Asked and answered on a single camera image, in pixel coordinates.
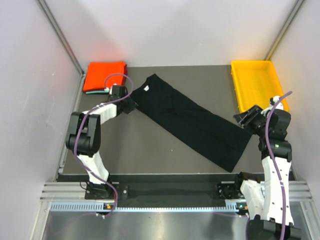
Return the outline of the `black t-shirt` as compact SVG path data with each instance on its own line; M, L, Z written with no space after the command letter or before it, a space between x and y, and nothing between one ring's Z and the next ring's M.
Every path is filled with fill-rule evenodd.
M227 172L234 170L252 137L247 130L198 105L156 74L147 77L130 97L140 112Z

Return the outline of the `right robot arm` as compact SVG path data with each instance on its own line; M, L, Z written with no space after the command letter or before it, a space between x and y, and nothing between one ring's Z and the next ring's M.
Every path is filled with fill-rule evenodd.
M234 119L259 137L264 172L263 182L252 173L241 172L233 185L234 194L247 204L246 239L300 240L302 231L294 226L289 200L292 146L286 136L290 113L282 107L272 111L254 105Z

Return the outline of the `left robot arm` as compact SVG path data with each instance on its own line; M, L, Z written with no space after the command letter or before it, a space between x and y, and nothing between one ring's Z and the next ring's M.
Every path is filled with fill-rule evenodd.
M100 155L101 125L122 113L129 114L136 107L127 87L114 85L109 91L108 102L70 115L65 145L89 176L86 199L110 199L116 195Z

